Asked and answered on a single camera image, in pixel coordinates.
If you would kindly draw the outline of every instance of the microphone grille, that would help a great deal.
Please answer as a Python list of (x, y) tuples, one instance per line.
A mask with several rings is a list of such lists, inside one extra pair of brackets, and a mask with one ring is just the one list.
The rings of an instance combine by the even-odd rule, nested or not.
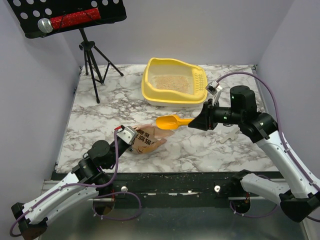
[(38, 21), (38, 28), (41, 32), (43, 32), (45, 34), (49, 34), (54, 30), (54, 28), (52, 27), (51, 22), (48, 18), (41, 18)]

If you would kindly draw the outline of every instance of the marble surface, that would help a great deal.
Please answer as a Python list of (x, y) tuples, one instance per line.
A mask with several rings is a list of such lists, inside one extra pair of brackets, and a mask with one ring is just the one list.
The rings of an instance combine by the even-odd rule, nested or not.
[[(119, 65), (121, 77), (113, 68), (108, 72), (105, 85), (97, 83), (100, 104), (96, 103), (91, 76), (82, 72), (77, 88), (67, 131), (64, 137), (56, 171), (68, 173), (82, 155), (97, 140), (113, 141), (113, 129), (119, 125), (134, 126), (154, 123), (158, 116), (177, 114), (181, 118), (196, 117), (202, 107), (174, 108), (149, 105), (141, 93), (141, 80), (145, 65)], [(202, 65), (208, 81), (234, 72), (252, 73), (248, 65)], [(104, 73), (106, 66), (100, 66)], [(256, 93), (258, 109), (263, 104), (254, 79), (246, 75), (233, 75), (222, 81), (224, 91), (220, 105), (230, 106), (229, 89), (247, 85)], [(265, 153), (250, 139), (239, 133), (235, 140), (225, 137), (236, 126), (219, 124), (213, 131), (181, 127), (175, 130), (167, 143), (148, 154), (126, 152), (120, 158), (119, 172), (236, 172), (276, 171)]]

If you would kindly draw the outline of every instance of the plastic bag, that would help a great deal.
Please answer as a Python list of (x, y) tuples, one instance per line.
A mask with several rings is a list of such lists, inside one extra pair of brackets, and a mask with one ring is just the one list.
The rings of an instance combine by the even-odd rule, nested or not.
[(153, 124), (141, 124), (133, 128), (138, 132), (132, 145), (132, 152), (135, 154), (153, 152), (167, 142), (165, 138), (174, 134), (171, 130), (163, 130)]

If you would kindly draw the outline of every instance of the glittery red microphone handle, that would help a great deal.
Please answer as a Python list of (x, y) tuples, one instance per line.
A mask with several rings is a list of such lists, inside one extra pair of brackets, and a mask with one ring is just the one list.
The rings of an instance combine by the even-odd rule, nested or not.
[(101, 16), (98, 8), (93, 8), (85, 11), (78, 11), (75, 13), (67, 14), (65, 16), (57, 16), (50, 18), (51, 25), (54, 30), (67, 28), (79, 24), (84, 24), (96, 20), (100, 20)]

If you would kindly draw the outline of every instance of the yellow scoop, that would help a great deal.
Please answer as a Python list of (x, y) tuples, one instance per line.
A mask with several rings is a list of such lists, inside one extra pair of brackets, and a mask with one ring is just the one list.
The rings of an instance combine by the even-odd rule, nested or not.
[(177, 115), (160, 116), (155, 120), (155, 124), (158, 128), (164, 130), (177, 129), (180, 126), (188, 125), (193, 118), (181, 119)]

